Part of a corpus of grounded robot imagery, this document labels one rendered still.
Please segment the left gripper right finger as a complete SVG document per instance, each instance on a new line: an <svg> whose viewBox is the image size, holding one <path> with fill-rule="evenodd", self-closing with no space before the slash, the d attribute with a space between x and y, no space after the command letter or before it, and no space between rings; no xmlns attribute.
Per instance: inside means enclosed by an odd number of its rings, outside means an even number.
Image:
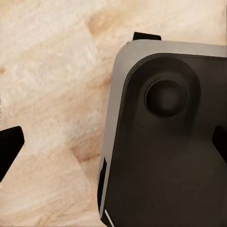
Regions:
<svg viewBox="0 0 227 227"><path fill-rule="evenodd" d="M212 143L227 164L227 128L216 126Z"/></svg>

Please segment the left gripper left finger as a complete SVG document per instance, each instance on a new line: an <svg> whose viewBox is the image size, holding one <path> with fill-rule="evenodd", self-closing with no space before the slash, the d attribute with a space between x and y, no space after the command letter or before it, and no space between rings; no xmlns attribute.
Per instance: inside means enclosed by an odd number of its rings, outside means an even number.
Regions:
<svg viewBox="0 0 227 227"><path fill-rule="evenodd" d="M0 131L0 182L25 143L21 126Z"/></svg>

